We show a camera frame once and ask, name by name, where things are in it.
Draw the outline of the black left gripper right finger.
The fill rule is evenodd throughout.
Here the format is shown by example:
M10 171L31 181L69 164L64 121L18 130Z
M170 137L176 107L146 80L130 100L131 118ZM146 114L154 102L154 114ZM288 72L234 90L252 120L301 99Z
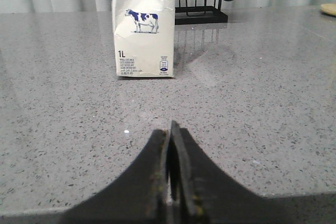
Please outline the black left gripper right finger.
M182 223L265 223L264 201L223 172L176 121L170 148Z

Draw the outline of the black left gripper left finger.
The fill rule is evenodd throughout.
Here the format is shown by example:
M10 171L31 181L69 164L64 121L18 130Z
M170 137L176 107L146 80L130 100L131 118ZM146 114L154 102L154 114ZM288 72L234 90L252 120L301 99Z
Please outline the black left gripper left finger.
M115 181L67 210L59 223L165 223L167 151L167 132L154 130Z

